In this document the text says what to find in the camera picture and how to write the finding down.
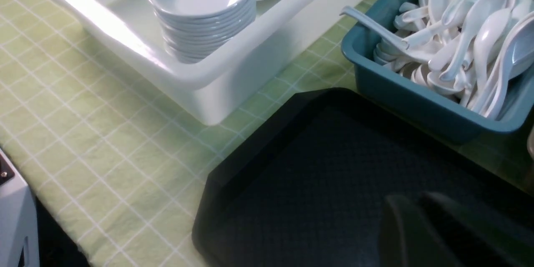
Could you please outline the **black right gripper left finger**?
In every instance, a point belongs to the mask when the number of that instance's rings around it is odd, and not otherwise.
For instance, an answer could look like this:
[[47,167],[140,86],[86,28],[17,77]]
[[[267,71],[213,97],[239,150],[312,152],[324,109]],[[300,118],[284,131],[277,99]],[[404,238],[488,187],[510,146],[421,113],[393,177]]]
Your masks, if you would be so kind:
[[459,260],[408,197],[387,195],[378,239],[381,267],[458,267]]

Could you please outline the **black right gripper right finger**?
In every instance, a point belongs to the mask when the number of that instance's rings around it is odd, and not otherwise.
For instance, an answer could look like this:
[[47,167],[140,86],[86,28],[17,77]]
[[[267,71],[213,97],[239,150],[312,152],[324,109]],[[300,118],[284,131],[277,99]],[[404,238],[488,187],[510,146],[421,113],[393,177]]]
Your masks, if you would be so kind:
[[532,267],[533,246],[521,242],[450,197],[425,192],[419,206],[465,267]]

